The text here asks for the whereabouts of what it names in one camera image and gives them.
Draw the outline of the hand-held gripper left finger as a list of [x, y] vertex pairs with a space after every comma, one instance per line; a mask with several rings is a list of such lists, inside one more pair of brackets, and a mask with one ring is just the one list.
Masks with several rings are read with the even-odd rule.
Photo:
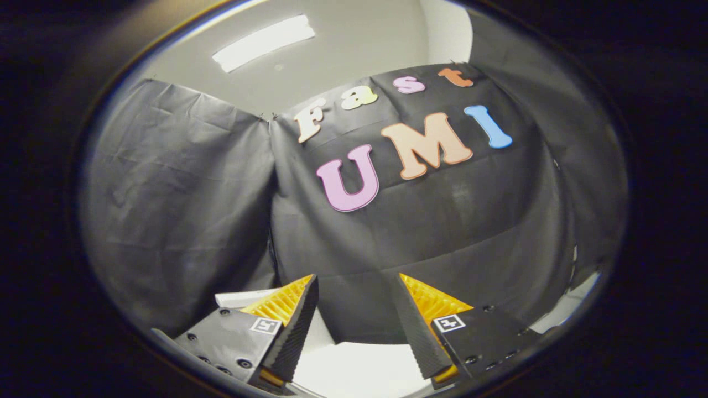
[[195, 358], [253, 387], [293, 381], [319, 300], [316, 275], [245, 307], [220, 307], [174, 342]]

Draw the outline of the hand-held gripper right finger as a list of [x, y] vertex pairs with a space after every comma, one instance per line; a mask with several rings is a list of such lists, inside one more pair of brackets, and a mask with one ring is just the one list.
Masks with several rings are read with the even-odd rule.
[[420, 373], [433, 387], [503, 375], [542, 337], [494, 306], [474, 307], [405, 274], [396, 277], [396, 310]]

